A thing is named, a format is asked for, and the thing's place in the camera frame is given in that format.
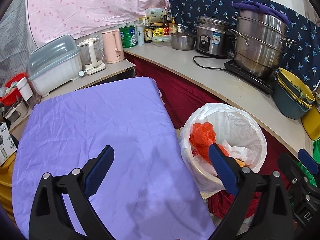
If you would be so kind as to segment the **orange foam net sleeve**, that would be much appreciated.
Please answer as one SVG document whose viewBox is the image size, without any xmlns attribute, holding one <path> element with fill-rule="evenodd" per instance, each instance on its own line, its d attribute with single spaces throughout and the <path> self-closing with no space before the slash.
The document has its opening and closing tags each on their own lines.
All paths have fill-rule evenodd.
<svg viewBox="0 0 320 240">
<path fill-rule="evenodd" d="M 240 159 L 235 159 L 235 161 L 238 163 L 238 165 L 240 167 L 246 167 L 247 166 L 246 163 L 244 161 L 240 160 Z"/>
</svg>

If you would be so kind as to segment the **white plastic bag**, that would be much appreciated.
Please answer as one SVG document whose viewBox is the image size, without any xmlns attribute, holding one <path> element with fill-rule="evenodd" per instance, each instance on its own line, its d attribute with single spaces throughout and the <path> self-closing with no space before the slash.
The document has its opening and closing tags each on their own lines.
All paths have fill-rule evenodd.
<svg viewBox="0 0 320 240">
<path fill-rule="evenodd" d="M 242 146 L 231 146 L 226 140 L 222 144 L 218 144 L 220 150 L 227 157 L 232 157 L 233 159 L 240 159 L 246 163 L 247 166 L 253 165 L 257 154 L 252 150 Z M 194 157 L 199 162 L 199 165 L 209 174 L 217 177 L 217 172 L 213 168 L 212 164 L 207 163 L 200 155 Z"/>
</svg>

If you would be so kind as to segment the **red plastic bag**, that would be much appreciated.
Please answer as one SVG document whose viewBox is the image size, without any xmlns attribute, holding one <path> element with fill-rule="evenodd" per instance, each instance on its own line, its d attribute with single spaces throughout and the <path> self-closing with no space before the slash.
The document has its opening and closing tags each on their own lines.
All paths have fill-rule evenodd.
<svg viewBox="0 0 320 240">
<path fill-rule="evenodd" d="M 193 124 L 189 142 L 191 143 L 193 156 L 200 155 L 207 163 L 211 164 L 209 147 L 216 143 L 216 133 L 213 125 L 209 122 Z"/>
</svg>

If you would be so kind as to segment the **white trash bag bin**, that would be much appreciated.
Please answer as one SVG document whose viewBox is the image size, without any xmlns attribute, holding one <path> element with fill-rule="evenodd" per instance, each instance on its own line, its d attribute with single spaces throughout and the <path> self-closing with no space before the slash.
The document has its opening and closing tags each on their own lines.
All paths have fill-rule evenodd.
<svg viewBox="0 0 320 240">
<path fill-rule="evenodd" d="M 257 122 L 246 112 L 223 103 L 207 103 L 188 118 L 180 132 L 181 157 L 191 172 L 203 199 L 222 191 L 225 187 L 217 177 L 206 172 L 194 158 L 190 134 L 195 123 L 209 122 L 216 133 L 216 141 L 226 140 L 231 146 L 249 148 L 257 157 L 249 168 L 258 173 L 267 156 L 266 138 Z"/>
</svg>

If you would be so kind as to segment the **red plastic basin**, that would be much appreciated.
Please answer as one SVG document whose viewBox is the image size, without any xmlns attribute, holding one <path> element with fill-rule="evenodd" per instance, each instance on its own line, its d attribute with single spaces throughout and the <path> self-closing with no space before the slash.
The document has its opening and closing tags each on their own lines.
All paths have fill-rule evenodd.
<svg viewBox="0 0 320 240">
<path fill-rule="evenodd" d="M 0 102 L 6 106 L 9 107 L 13 105 L 17 100 L 20 100 L 22 97 L 20 94 L 20 91 L 17 87 L 12 87 L 11 85 L 15 82 L 19 82 L 24 77 L 27 77 L 26 73 L 19 73 L 15 76 L 13 76 L 4 86 L 9 89 L 9 92 L 5 93 L 5 96 L 3 96 L 0 99 Z"/>
</svg>

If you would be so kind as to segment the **white cup container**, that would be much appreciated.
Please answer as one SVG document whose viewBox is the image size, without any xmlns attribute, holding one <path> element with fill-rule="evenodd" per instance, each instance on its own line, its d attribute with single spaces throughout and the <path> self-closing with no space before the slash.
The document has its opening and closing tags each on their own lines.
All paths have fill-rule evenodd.
<svg viewBox="0 0 320 240">
<path fill-rule="evenodd" d="M 31 90 L 26 77 L 23 77 L 20 81 L 18 81 L 16 87 L 25 101 L 28 101 L 33 96 L 33 91 Z"/>
</svg>

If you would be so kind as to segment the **large steel steamer pot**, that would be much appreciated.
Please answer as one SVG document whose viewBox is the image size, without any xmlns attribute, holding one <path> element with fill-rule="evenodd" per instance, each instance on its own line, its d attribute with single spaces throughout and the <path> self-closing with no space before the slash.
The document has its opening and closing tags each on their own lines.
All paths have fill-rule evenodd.
<svg viewBox="0 0 320 240">
<path fill-rule="evenodd" d="M 267 79 L 274 75 L 285 45 L 296 45 L 285 35 L 286 24 L 266 13 L 241 9 L 237 16 L 235 35 L 236 64 L 256 77 Z"/>
</svg>

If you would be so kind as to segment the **steel rice cooker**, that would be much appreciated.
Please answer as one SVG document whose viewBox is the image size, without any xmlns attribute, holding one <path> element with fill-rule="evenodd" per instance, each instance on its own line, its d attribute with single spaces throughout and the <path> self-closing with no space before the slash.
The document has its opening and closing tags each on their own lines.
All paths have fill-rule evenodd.
<svg viewBox="0 0 320 240">
<path fill-rule="evenodd" d="M 196 51 L 203 55 L 227 58 L 234 35 L 232 25 L 214 17 L 201 16 L 196 24 Z"/>
</svg>

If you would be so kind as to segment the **white electric glass kettle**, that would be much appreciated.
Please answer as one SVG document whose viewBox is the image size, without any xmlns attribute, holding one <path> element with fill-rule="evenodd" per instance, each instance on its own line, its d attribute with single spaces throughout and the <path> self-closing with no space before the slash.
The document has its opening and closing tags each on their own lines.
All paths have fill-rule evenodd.
<svg viewBox="0 0 320 240">
<path fill-rule="evenodd" d="M 88 38 L 78 44 L 83 70 L 79 76 L 92 75 L 105 69 L 103 51 L 100 49 L 99 38 Z"/>
</svg>

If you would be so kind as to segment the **purple cloth on pot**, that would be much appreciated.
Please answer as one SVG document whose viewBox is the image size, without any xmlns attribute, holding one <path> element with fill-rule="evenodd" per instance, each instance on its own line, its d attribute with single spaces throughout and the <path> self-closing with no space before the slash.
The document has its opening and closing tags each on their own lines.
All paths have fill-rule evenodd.
<svg viewBox="0 0 320 240">
<path fill-rule="evenodd" d="M 275 18 L 281 20 L 281 22 L 284 22 L 286 25 L 289 25 L 290 23 L 286 15 L 282 14 L 276 9 L 272 9 L 264 4 L 261 4 L 255 1 L 242 1 L 240 3 L 232 2 L 231 6 L 234 9 L 247 10 L 247 11 L 251 11 L 259 14 L 272 15 Z"/>
</svg>

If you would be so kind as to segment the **pink electric kettle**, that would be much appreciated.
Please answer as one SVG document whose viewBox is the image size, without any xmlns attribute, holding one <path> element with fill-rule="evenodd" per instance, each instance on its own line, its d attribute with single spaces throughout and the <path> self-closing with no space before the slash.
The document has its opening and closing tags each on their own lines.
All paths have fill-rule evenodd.
<svg viewBox="0 0 320 240">
<path fill-rule="evenodd" d="M 109 30 L 102 33 L 106 63 L 117 63 L 124 59 L 120 30 Z"/>
</svg>

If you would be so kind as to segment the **small steel pot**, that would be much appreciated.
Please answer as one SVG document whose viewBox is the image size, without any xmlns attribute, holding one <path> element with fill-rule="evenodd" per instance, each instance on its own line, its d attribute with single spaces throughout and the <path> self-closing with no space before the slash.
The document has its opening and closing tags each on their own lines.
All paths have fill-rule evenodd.
<svg viewBox="0 0 320 240">
<path fill-rule="evenodd" d="M 170 34 L 171 46 L 176 50 L 193 50 L 196 41 L 196 35 L 188 32 L 176 32 Z"/>
</svg>

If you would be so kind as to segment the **white thermos bottle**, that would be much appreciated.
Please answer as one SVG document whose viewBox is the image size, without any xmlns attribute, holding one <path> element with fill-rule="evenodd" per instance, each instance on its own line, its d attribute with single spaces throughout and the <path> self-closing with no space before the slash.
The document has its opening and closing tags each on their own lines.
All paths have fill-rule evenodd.
<svg viewBox="0 0 320 240">
<path fill-rule="evenodd" d="M 136 32 L 137 32 L 137 44 L 143 45 L 145 43 L 145 40 L 144 40 L 144 23 L 143 23 L 142 17 L 140 17 L 136 23 Z"/>
</svg>

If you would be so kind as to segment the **pink floral curtain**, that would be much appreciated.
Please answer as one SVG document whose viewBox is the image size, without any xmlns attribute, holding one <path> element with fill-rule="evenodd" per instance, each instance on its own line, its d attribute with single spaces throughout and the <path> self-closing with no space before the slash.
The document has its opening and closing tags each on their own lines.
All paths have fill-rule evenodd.
<svg viewBox="0 0 320 240">
<path fill-rule="evenodd" d="M 169 0 L 27 0 L 31 36 L 40 47 L 62 35 L 74 39 L 134 22 Z"/>
</svg>

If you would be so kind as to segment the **dark soy sauce bottle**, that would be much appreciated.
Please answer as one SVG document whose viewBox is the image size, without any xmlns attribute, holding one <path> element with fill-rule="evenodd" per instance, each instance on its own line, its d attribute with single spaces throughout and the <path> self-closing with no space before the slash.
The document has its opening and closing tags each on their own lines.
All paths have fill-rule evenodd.
<svg viewBox="0 0 320 240">
<path fill-rule="evenodd" d="M 151 25 L 149 24 L 148 16 L 145 17 L 144 40 L 145 40 L 145 43 L 152 42 L 152 29 L 151 29 Z"/>
</svg>

